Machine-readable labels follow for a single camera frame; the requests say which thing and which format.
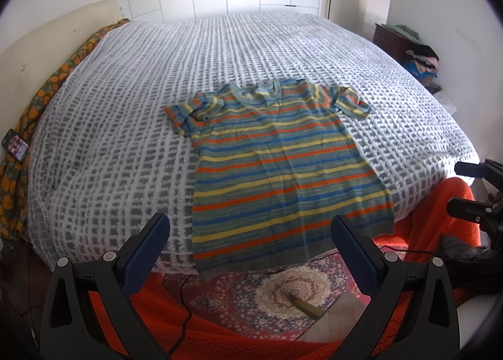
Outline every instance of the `wooden nightstand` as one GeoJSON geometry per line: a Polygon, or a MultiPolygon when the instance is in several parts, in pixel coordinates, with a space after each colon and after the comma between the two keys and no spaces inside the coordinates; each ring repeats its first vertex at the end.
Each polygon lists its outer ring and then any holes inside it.
{"type": "Polygon", "coordinates": [[[400,65],[405,60],[406,50],[412,46],[412,41],[399,34],[394,33],[387,28],[376,24],[376,31],[374,33],[374,40],[372,41],[391,58],[393,58],[400,65]]]}

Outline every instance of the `yellow stripe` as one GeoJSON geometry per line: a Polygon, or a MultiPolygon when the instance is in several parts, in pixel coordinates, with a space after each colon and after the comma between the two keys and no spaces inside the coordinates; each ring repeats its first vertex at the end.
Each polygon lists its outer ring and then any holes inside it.
{"type": "Polygon", "coordinates": [[[367,115],[365,112],[361,111],[360,109],[354,109],[353,113],[356,113],[357,115],[361,115],[361,116],[367,115]]]}
{"type": "Polygon", "coordinates": [[[281,146],[276,149],[267,149],[267,150],[251,150],[247,153],[238,153],[238,154],[233,154],[230,156],[221,156],[221,157],[213,157],[213,156],[202,156],[201,160],[208,160],[208,161],[227,161],[227,160],[235,160],[235,159],[241,159],[243,157],[251,157],[251,156],[256,156],[259,154],[271,154],[271,153],[280,153],[284,152],[286,150],[292,150],[292,149],[301,149],[304,147],[310,147],[310,146],[315,146],[319,144],[326,144],[326,143],[333,143],[333,142],[340,142],[341,140],[346,140],[350,139],[348,135],[343,135],[339,137],[332,137],[330,139],[320,139],[320,140],[315,140],[313,142],[308,142],[308,143],[299,143],[299,144],[294,144],[291,146],[281,146]]]}
{"type": "Polygon", "coordinates": [[[367,162],[365,160],[363,160],[360,163],[347,164],[345,166],[339,166],[339,167],[334,167],[334,168],[327,168],[327,169],[323,169],[323,170],[318,170],[317,172],[278,175],[275,177],[268,177],[268,178],[263,178],[261,180],[256,180],[254,182],[247,182],[247,183],[240,183],[240,184],[232,185],[230,187],[221,188],[219,190],[194,192],[194,197],[211,197],[212,195],[222,195],[222,194],[226,194],[226,193],[232,193],[233,191],[241,190],[243,188],[257,187],[259,185],[268,184],[268,183],[284,182],[285,180],[290,180],[290,179],[312,178],[312,177],[317,177],[317,176],[320,176],[323,174],[342,172],[344,170],[362,167],[366,164],[367,164],[367,162]]]}
{"type": "Polygon", "coordinates": [[[319,102],[319,85],[314,86],[314,100],[319,102]]]}
{"type": "Polygon", "coordinates": [[[354,204],[357,202],[366,201],[368,199],[373,199],[376,197],[381,197],[383,195],[386,195],[386,192],[379,191],[376,193],[364,195],[363,197],[355,197],[353,199],[349,199],[349,200],[343,201],[341,203],[329,205],[328,207],[317,208],[314,210],[298,211],[296,213],[293,213],[293,214],[290,214],[290,215],[287,215],[284,217],[274,218],[269,221],[264,221],[264,222],[261,222],[258,224],[248,225],[248,226],[242,227],[242,228],[236,228],[233,230],[228,230],[228,231],[219,232],[219,233],[210,234],[210,235],[197,235],[192,238],[192,242],[213,241],[215,239],[222,239],[222,238],[226,238],[226,237],[231,237],[233,235],[243,234],[245,232],[256,231],[256,230],[260,230],[262,228],[271,227],[276,224],[282,224],[283,222],[294,220],[299,217],[308,217],[308,216],[315,215],[315,214],[326,213],[329,211],[336,211],[337,209],[339,209],[341,207],[346,207],[347,205],[351,205],[351,204],[354,204]]]}
{"type": "Polygon", "coordinates": [[[189,113],[192,113],[194,111],[194,108],[190,107],[188,103],[184,103],[185,109],[188,110],[189,113]]]}
{"type": "Polygon", "coordinates": [[[305,122],[307,120],[316,120],[316,121],[322,121],[322,120],[326,120],[326,119],[333,119],[333,118],[336,118],[338,119],[337,115],[336,114],[333,114],[333,115],[328,115],[328,116],[322,116],[322,117],[315,117],[315,116],[306,116],[306,117],[303,117],[302,119],[298,119],[296,121],[291,121],[291,122],[270,122],[270,123],[267,123],[265,125],[261,125],[261,126],[250,126],[250,127],[247,127],[247,128],[237,128],[237,129],[227,129],[227,130],[220,130],[218,132],[211,132],[211,133],[206,133],[204,135],[193,135],[192,138],[193,139],[201,139],[203,137],[208,137],[208,136],[220,136],[220,135],[226,135],[228,133],[239,133],[239,132],[250,132],[250,131],[253,131],[253,130],[264,130],[268,127],[271,127],[271,126],[293,126],[293,125],[298,125],[299,123],[302,123],[302,122],[305,122]]]}
{"type": "Polygon", "coordinates": [[[210,110],[212,110],[215,106],[217,106],[217,101],[214,101],[211,106],[207,106],[205,110],[199,112],[199,116],[200,115],[204,115],[206,113],[208,113],[210,110]]]}

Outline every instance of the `orange stripe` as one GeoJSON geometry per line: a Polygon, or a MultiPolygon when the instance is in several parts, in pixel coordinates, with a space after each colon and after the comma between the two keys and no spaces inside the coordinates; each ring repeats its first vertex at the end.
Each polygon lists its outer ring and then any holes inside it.
{"type": "Polygon", "coordinates": [[[277,129],[277,130],[273,130],[272,132],[257,133],[256,135],[243,135],[243,136],[228,137],[228,138],[225,138],[225,139],[218,139],[218,140],[214,140],[214,139],[202,139],[202,140],[198,140],[198,141],[195,141],[195,142],[197,144],[205,143],[205,142],[208,142],[208,143],[234,142],[234,141],[238,141],[238,140],[241,140],[241,139],[247,139],[247,138],[252,138],[252,137],[270,136],[270,135],[273,135],[273,134],[276,134],[276,133],[298,132],[299,130],[305,130],[305,129],[308,129],[308,128],[311,128],[311,127],[315,127],[315,126],[338,125],[339,123],[341,123],[340,119],[336,120],[336,121],[332,121],[332,122],[326,122],[326,123],[311,123],[309,125],[301,126],[299,128],[277,129]]]}
{"type": "Polygon", "coordinates": [[[323,93],[325,94],[325,103],[323,104],[323,106],[329,107],[329,94],[327,93],[324,86],[323,86],[323,93]]]}
{"type": "Polygon", "coordinates": [[[353,103],[356,103],[358,105],[359,101],[357,101],[355,98],[353,98],[351,95],[345,95],[345,97],[348,97],[349,99],[351,99],[351,101],[353,103]]]}
{"type": "Polygon", "coordinates": [[[355,147],[355,146],[356,146],[356,144],[351,143],[351,144],[348,144],[345,146],[330,147],[328,149],[321,149],[321,150],[313,150],[313,151],[307,152],[307,153],[294,154],[291,156],[278,157],[278,158],[273,158],[273,159],[268,159],[268,160],[257,160],[257,161],[250,161],[248,163],[231,164],[230,166],[225,166],[225,167],[201,167],[201,168],[197,169],[196,173],[225,172],[226,170],[232,170],[235,168],[251,167],[251,166],[256,166],[258,164],[276,163],[276,162],[284,161],[284,160],[295,160],[295,159],[300,159],[303,157],[314,156],[316,154],[337,152],[339,150],[351,149],[352,147],[355,147]]]}
{"type": "Polygon", "coordinates": [[[177,122],[177,117],[175,115],[173,115],[173,113],[169,110],[169,107],[165,106],[164,110],[169,115],[169,117],[171,117],[171,119],[173,120],[173,124],[175,126],[180,126],[180,123],[177,122]]]}
{"type": "Polygon", "coordinates": [[[264,199],[264,198],[271,197],[272,195],[276,195],[276,194],[291,193],[292,191],[295,191],[297,189],[320,187],[320,186],[326,185],[326,184],[345,182],[346,180],[351,180],[354,178],[364,178],[364,177],[368,177],[369,175],[371,175],[373,173],[374,173],[374,170],[369,170],[368,172],[365,172],[365,173],[351,174],[351,175],[347,175],[344,177],[331,178],[329,180],[323,180],[321,182],[315,182],[315,183],[309,183],[309,184],[297,184],[297,185],[293,185],[293,186],[287,187],[287,188],[270,190],[270,191],[267,191],[267,192],[261,193],[261,194],[254,194],[254,195],[248,195],[247,197],[241,197],[238,199],[231,199],[229,201],[224,201],[223,203],[215,203],[215,204],[207,204],[207,205],[194,205],[192,207],[192,211],[195,212],[195,211],[217,210],[218,208],[225,208],[225,207],[230,207],[231,205],[248,203],[250,201],[255,201],[258,199],[264,199]]]}
{"type": "Polygon", "coordinates": [[[264,244],[267,242],[277,241],[282,238],[298,234],[299,232],[302,232],[302,231],[313,230],[316,228],[330,225],[331,221],[332,220],[319,221],[319,222],[312,223],[309,225],[304,225],[302,227],[294,228],[294,229],[291,229],[291,230],[288,230],[285,232],[281,232],[279,234],[269,235],[264,238],[254,239],[252,241],[242,242],[241,244],[230,245],[230,246],[220,248],[220,249],[214,249],[212,251],[201,252],[200,254],[194,254],[194,259],[207,259],[207,258],[211,258],[213,256],[228,254],[229,252],[234,252],[234,251],[237,251],[240,249],[252,248],[257,245],[261,245],[261,244],[264,244]]]}
{"type": "Polygon", "coordinates": [[[350,212],[349,214],[346,214],[346,216],[348,218],[358,217],[360,215],[364,215],[367,213],[373,213],[374,211],[383,210],[385,208],[393,208],[393,203],[374,205],[373,207],[367,207],[362,210],[356,210],[356,211],[350,212]]]}

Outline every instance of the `red blanket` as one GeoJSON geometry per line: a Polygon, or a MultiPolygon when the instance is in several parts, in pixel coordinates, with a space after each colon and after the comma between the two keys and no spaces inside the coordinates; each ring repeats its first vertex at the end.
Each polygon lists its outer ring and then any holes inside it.
{"type": "MultiPolygon", "coordinates": [[[[393,235],[380,236],[375,241],[378,244],[408,245],[409,249],[433,251],[437,248],[439,235],[448,234],[457,236],[472,246],[479,245],[478,225],[447,215],[446,204],[451,197],[473,199],[470,188],[461,179],[446,179],[407,218],[397,222],[393,235]]],[[[405,260],[426,262],[429,258],[424,254],[407,253],[405,260]]],[[[187,317],[187,311],[166,292],[160,284],[161,280],[160,274],[151,274],[141,292],[131,297],[131,302],[160,345],[169,350],[180,336],[180,327],[187,317]]],[[[466,291],[454,292],[458,304],[469,297],[466,291]]],[[[94,292],[91,293],[91,301],[110,346],[126,354],[99,296],[94,292]]],[[[376,352],[391,344],[407,302],[408,295],[403,294],[376,352]]],[[[173,359],[322,360],[329,358],[338,345],[338,342],[326,344],[250,339],[198,316],[192,316],[187,325],[185,340],[173,354],[173,359]]]]}

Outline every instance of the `screw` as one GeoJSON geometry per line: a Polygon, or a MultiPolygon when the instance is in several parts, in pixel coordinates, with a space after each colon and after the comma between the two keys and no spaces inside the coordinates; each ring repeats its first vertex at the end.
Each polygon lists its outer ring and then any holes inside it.
{"type": "Polygon", "coordinates": [[[432,264],[435,266],[442,266],[444,264],[444,261],[442,261],[439,257],[434,257],[432,259],[432,264]]]}
{"type": "Polygon", "coordinates": [[[396,262],[398,260],[398,256],[396,256],[394,252],[386,252],[386,254],[384,254],[384,259],[389,262],[396,262]]]}
{"type": "Polygon", "coordinates": [[[65,266],[66,264],[68,264],[68,258],[66,256],[62,256],[58,259],[58,266],[65,266]]]}
{"type": "Polygon", "coordinates": [[[105,252],[103,255],[103,260],[106,262],[113,261],[117,257],[117,254],[114,251],[105,252]]]}

